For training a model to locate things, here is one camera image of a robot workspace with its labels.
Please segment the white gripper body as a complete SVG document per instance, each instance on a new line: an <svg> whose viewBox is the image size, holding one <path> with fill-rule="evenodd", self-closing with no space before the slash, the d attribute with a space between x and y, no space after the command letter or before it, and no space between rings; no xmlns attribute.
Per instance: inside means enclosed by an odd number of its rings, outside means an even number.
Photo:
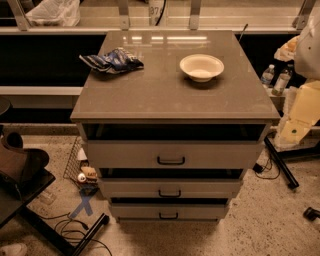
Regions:
<svg viewBox="0 0 320 256"><path fill-rule="evenodd" d="M299 144L320 120L320 81L309 80L298 89L290 89L285 104L279 137L286 143Z"/></svg>

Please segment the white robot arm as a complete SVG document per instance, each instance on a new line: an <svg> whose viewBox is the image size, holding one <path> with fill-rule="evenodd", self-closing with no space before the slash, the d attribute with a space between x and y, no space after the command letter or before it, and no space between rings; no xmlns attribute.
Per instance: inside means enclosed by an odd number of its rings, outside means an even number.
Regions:
<svg viewBox="0 0 320 256"><path fill-rule="evenodd" d="M308 21L299 36L281 46L274 57L294 61L295 72L307 79L296 92L280 137L298 144L320 120L320 12Z"/></svg>

